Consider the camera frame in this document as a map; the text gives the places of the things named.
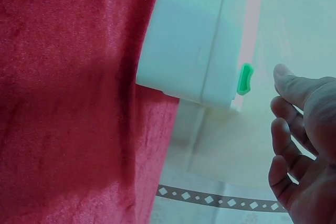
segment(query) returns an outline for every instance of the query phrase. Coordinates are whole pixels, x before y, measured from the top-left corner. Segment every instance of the fingernail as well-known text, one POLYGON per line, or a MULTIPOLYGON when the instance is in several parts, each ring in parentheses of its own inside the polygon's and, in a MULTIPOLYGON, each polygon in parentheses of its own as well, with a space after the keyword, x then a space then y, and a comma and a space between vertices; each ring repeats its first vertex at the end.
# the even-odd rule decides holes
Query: fingernail
POLYGON ((275 71, 280 76, 293 76, 294 74, 284 64, 278 64, 275 67, 275 71))

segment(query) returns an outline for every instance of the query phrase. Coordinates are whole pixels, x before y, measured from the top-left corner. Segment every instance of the floor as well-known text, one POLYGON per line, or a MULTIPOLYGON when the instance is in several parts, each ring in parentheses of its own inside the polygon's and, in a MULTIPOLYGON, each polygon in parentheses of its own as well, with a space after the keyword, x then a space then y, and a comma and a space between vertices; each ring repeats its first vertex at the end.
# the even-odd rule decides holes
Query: floor
MULTIPOLYGON (((276 93, 277 63, 309 78, 335 76, 336 1, 262 0, 252 91, 243 110, 208 111, 186 169, 234 185, 268 189, 273 151, 269 104, 276 93), (210 123, 217 118, 217 124, 210 123)), ((166 162, 179 166, 183 147, 173 138, 166 162)))

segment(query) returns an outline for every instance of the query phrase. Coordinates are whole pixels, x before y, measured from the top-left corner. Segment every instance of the diamond pattern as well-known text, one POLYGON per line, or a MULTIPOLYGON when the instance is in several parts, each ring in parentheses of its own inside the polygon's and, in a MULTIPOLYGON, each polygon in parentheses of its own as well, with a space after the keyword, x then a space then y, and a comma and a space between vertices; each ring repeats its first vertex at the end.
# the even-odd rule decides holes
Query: diamond pattern
POLYGON ((185 192, 184 194, 182 194, 182 198, 183 198, 184 200, 187 200, 187 199, 190 198, 190 194, 189 194, 188 192, 185 192))
POLYGON ((165 194, 167 194, 168 192, 167 192, 166 188, 162 187, 162 188, 159 190, 159 193, 160 193, 161 195, 165 195, 165 194))
POLYGON ((272 210, 274 211, 274 210, 276 210, 276 209, 279 208, 279 205, 276 204, 276 203, 274 203, 274 204, 271 206, 271 208, 272 208, 272 210))
POLYGON ((258 204, 255 201, 250 204, 250 207, 252 209, 255 209, 257 206, 258 206, 258 204))
POLYGON ((175 200, 181 200, 181 201, 185 200, 186 202, 192 202, 195 204, 203 204, 205 201, 207 204, 219 208, 230 208, 230 207, 233 208, 234 206, 235 209, 241 209, 241 210, 246 210, 245 207, 248 207, 252 211, 286 212, 285 208, 277 201, 259 200, 259 199, 250 201, 249 199, 244 198, 212 195, 196 191, 186 191, 180 188, 173 188, 166 185, 158 186, 156 196, 171 199, 173 196, 175 200))
POLYGON ((231 207, 233 207, 235 204, 237 204, 237 202, 234 199, 231 199, 227 202, 227 204, 231 207))
POLYGON ((207 202, 208 204, 210 204, 211 202, 214 201, 214 199, 213 199, 211 196, 206 197, 204 200, 205 200, 205 202, 207 202))

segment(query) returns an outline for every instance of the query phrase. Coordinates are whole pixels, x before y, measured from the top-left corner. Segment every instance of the finger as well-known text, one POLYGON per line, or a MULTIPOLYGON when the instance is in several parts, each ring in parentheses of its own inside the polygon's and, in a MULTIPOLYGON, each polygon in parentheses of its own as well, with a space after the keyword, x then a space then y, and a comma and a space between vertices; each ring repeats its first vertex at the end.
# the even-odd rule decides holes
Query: finger
POLYGON ((271 126, 273 149, 276 155, 284 157, 287 164, 287 171, 297 181, 306 174, 313 160, 303 155, 290 137, 287 122, 278 118, 271 126))
POLYGON ((269 185, 280 204, 287 210, 290 209, 291 198, 297 189, 297 184, 289 178, 287 174, 287 164, 282 156, 273 158, 269 174, 269 185))
POLYGON ((310 95, 326 83, 335 81, 335 78, 308 79, 296 77, 285 65, 279 64, 274 69, 274 80, 279 94, 286 101, 303 110, 310 95))
POLYGON ((271 109, 277 118, 283 118, 289 125, 293 137, 308 151, 317 156, 319 153, 310 142, 303 125, 303 115, 282 97, 275 97, 271 109))

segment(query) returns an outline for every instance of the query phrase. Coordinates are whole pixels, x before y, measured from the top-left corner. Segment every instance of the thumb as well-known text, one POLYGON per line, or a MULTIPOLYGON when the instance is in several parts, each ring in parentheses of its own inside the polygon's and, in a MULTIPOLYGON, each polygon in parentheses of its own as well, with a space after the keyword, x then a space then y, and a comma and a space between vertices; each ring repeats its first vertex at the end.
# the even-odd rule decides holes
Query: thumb
POLYGON ((335 78, 297 77, 285 65, 279 64, 274 69, 274 81, 278 93, 286 101, 304 110, 308 98, 323 85, 335 81, 335 78))

